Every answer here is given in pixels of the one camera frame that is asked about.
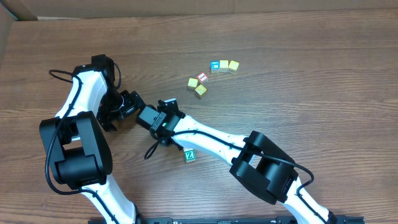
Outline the green letter Z block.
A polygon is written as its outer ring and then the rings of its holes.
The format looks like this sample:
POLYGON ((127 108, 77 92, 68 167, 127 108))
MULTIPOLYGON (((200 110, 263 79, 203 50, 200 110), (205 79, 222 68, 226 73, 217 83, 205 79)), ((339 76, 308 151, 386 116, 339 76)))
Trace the green letter Z block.
POLYGON ((186 162, 194 162, 196 161, 195 151, 192 148, 184 148, 183 149, 184 158, 186 162))

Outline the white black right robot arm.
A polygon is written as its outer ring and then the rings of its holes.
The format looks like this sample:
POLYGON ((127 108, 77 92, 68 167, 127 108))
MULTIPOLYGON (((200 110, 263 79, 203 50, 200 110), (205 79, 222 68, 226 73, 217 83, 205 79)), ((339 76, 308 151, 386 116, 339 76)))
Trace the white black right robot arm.
POLYGON ((176 99, 159 100, 160 118, 150 128, 161 143, 208 153, 230 166, 230 174, 250 193, 266 203, 281 203, 298 223, 336 223, 337 217, 308 194, 298 165, 264 134, 233 135, 199 123, 179 110, 176 99))

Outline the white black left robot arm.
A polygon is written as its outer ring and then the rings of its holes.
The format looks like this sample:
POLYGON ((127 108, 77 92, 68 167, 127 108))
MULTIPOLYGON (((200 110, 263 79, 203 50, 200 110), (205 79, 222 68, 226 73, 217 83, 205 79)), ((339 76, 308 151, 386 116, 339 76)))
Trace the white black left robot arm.
POLYGON ((145 223, 137 207, 116 183, 111 150, 103 135, 145 104, 135 92, 119 91, 120 72, 105 54, 70 73, 72 89, 54 118, 39 125, 46 152, 45 178, 60 195, 82 194, 105 223, 145 223))

